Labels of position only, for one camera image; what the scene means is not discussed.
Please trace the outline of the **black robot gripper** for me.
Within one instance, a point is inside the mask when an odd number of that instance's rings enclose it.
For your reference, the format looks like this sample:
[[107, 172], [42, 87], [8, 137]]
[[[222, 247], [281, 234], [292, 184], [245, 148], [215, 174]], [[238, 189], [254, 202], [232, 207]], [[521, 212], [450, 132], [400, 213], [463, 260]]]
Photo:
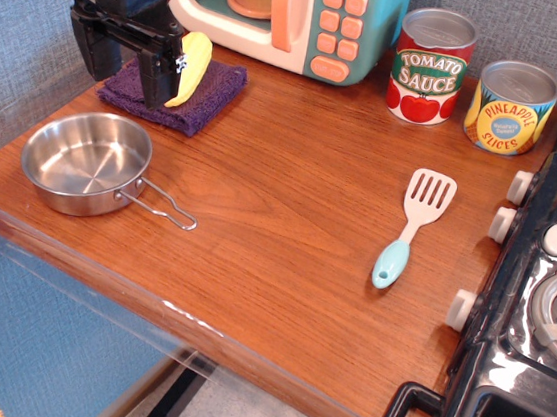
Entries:
[[147, 109], [162, 107], [179, 93], [185, 53], [182, 29], [169, 0], [74, 0], [73, 33], [85, 66], [95, 81], [122, 67], [120, 45], [138, 53]]

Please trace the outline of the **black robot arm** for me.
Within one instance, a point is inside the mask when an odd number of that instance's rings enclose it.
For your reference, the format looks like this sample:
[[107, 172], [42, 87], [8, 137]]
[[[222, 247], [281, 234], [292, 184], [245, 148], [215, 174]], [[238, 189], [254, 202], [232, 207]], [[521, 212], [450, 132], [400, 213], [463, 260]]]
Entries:
[[93, 79], [123, 67], [121, 50], [137, 54], [145, 107], [156, 109], [178, 94], [186, 64], [184, 31], [170, 0], [74, 0], [70, 15], [78, 49]]

